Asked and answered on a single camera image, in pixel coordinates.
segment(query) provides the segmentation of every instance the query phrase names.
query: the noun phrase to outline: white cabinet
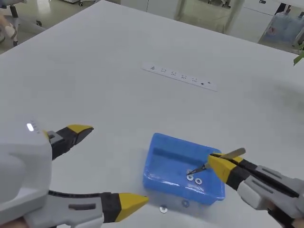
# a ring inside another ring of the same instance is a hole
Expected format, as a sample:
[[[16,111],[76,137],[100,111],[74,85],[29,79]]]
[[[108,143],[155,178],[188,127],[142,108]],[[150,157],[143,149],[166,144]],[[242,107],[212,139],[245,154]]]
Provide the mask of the white cabinet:
[[[280,2],[274,0],[245,0],[243,6],[261,13],[274,15],[280,4]]]
[[[228,35],[259,42],[273,16],[243,7]]]
[[[121,0],[120,4],[137,10],[147,11],[148,0]]]

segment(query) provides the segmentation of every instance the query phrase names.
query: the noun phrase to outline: blue plastic tray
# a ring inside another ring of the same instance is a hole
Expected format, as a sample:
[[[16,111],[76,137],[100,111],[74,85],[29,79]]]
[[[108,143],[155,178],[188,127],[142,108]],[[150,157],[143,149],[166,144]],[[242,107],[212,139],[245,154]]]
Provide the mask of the blue plastic tray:
[[[207,157],[217,149],[155,133],[152,137],[143,171],[145,188],[161,191],[188,200],[211,205],[225,198],[225,185],[212,169],[194,174],[202,184],[186,178],[193,170],[207,162]]]

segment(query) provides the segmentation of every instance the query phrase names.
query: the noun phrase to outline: white table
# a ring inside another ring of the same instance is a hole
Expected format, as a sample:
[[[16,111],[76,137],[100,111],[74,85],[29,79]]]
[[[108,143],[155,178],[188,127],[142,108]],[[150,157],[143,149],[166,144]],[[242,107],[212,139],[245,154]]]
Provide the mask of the white table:
[[[304,62],[290,53],[100,2],[0,56],[0,115],[46,130],[95,130],[53,164],[58,191],[145,194],[142,172],[161,132],[303,177]],[[209,91],[141,70],[154,62],[209,79]],[[159,204],[169,207],[159,212]],[[279,227],[229,187],[211,207],[161,195],[117,228]]]

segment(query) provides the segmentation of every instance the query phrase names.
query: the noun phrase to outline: electrical outlet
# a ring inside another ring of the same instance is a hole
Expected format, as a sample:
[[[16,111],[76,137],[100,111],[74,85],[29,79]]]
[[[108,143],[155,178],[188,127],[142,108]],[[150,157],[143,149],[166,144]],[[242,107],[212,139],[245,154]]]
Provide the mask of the electrical outlet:
[[[165,67],[160,67],[160,66],[157,66],[152,63],[144,63],[142,65],[142,69],[155,73],[155,74],[158,74],[158,75],[173,78],[173,79],[179,80],[181,82],[199,86],[201,88],[217,91],[217,87],[214,83],[212,83],[210,81],[202,80],[197,77],[181,74],[181,73],[177,72],[176,70],[171,70],[171,69],[168,69]]]

